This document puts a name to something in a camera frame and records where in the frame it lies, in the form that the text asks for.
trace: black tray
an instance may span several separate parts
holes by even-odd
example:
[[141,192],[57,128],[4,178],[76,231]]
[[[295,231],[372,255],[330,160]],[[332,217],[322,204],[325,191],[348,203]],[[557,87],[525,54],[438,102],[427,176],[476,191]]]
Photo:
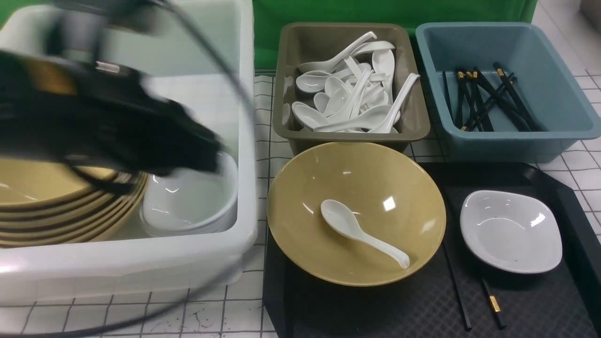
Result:
[[[473,329],[467,332],[444,250],[419,272],[379,287],[345,287],[292,263],[269,234],[263,299],[279,338],[601,337],[601,246],[574,192],[527,164],[423,164],[447,202],[445,243]],[[487,268],[459,230],[468,194],[492,189],[535,197],[558,221],[564,256],[542,275]],[[502,308],[500,330],[481,287],[486,276]]]

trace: gray plastic bin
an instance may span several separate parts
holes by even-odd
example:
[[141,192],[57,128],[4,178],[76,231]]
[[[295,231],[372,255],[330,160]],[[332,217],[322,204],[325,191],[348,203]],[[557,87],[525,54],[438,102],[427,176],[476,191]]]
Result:
[[[505,22],[427,23],[418,27],[416,38],[452,160],[550,162],[577,140],[601,136],[599,116],[537,27]],[[494,132],[461,131],[453,125],[442,72],[447,72],[455,110],[456,67],[477,66],[498,85],[495,61],[506,72],[515,72],[519,96],[546,132],[518,132],[498,108],[490,113]]]

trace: tan plate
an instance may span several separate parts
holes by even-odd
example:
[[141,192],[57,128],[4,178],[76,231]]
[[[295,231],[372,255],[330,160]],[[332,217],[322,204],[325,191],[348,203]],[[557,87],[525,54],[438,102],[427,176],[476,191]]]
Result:
[[138,180],[138,186],[136,187],[136,191],[132,195],[119,197],[118,203],[113,203],[112,207],[107,208],[109,210],[108,213],[104,214],[100,219],[94,220],[92,222],[87,222],[78,225],[77,229],[69,231],[63,235],[52,236],[43,239],[36,239],[31,241],[5,241],[0,239],[0,245],[5,248],[14,248],[14,247],[30,247],[34,245],[50,245],[50,244],[60,244],[65,243],[67,241],[71,241],[75,238],[83,236],[89,232],[94,231],[95,228],[102,226],[107,222],[111,222],[115,217],[119,217],[124,214],[128,210],[128,206],[130,206],[137,198],[139,198],[140,193],[145,190],[147,183],[147,174],[143,174]]
[[[139,185],[142,182],[141,179],[145,179],[145,176],[141,176],[135,184]],[[0,228],[0,245],[2,244],[2,241],[33,241],[35,239],[51,238],[73,232],[111,213],[113,209],[123,203],[123,201],[126,201],[128,198],[133,198],[133,196],[134,195],[116,197],[108,194],[108,199],[101,205],[98,205],[95,209],[89,210],[87,213],[81,213],[77,218],[72,218],[70,221],[63,222],[62,224],[53,227],[44,227],[42,229]]]
[[[129,174],[119,174],[115,177],[113,182],[125,182],[129,179]],[[0,228],[4,227],[4,222],[19,222],[19,221],[33,221],[40,218],[49,218],[55,215],[63,214],[71,210],[77,209],[81,214],[84,214],[95,207],[98,207],[102,203],[108,201],[112,195],[105,193],[104,191],[93,191],[91,194],[87,194],[81,198],[77,198],[72,202],[60,204],[58,206],[52,206],[44,209],[37,209],[32,211],[16,211],[16,212],[0,212]]]
[[[335,232],[320,205],[346,204],[365,232],[403,251],[403,270],[386,254]],[[436,253],[445,205],[432,178],[407,156],[373,143],[327,143],[293,158],[276,176],[267,219],[282,251],[306,272],[336,284],[377,286],[421,269]]]
[[[107,179],[112,169],[82,168],[87,173]],[[37,208],[64,203],[89,193],[86,181],[69,172],[62,164],[0,159],[0,210]]]

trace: plastic container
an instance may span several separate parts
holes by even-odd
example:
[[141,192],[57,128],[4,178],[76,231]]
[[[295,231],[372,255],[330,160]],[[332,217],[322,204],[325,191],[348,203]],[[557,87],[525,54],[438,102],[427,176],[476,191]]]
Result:
[[[430,132],[430,120],[420,82],[409,96],[407,109],[395,125],[399,134],[347,134],[301,131],[302,126],[291,113],[295,101],[313,104],[313,95],[296,89],[301,74],[298,65],[310,61],[328,60],[366,32],[373,31],[378,40],[392,43],[396,71],[392,83],[394,96],[410,73],[417,73],[415,58],[407,32],[396,25],[378,23],[292,23],[282,30],[279,44],[278,69],[273,97],[273,129],[288,139],[292,152],[298,153],[328,142],[372,142],[403,151],[410,142],[425,138]],[[358,56],[371,61],[371,54]]]
[[[427,23],[418,27],[416,37],[452,160],[550,162],[577,140],[601,136],[599,116],[537,27],[502,22]],[[447,72],[451,106],[455,106],[457,81],[450,73],[456,67],[477,66],[492,79],[495,61],[506,72],[515,72],[518,95],[546,132],[518,132],[498,110],[490,113],[494,132],[466,132],[453,125],[442,72]]]
[[[175,3],[252,93],[252,1]],[[0,48],[39,54],[44,28],[57,14],[48,6],[15,12],[0,31]],[[240,168],[234,226],[220,233],[148,238],[136,210],[110,241],[0,250],[0,302],[184,289],[200,286],[225,269],[231,269],[231,274],[223,283],[241,276],[242,254],[258,232],[254,118],[174,18],[160,11],[157,19],[162,28],[152,37],[109,30],[105,57],[148,73],[147,88],[186,105],[194,119],[222,137]]]

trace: spoon handle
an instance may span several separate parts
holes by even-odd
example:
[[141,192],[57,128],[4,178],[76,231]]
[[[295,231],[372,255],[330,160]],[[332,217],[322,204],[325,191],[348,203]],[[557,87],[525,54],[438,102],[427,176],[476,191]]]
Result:
[[409,256],[404,251],[399,250],[398,248],[395,248],[392,245],[390,245],[384,241],[381,241],[373,236],[370,236],[368,234],[365,234],[365,236],[362,236],[361,241],[371,247],[374,247],[374,248],[380,250],[381,252],[389,255],[390,257],[392,257],[394,260],[396,260],[398,262],[398,264],[401,266],[401,268],[407,269],[409,267],[409,264],[410,264]]

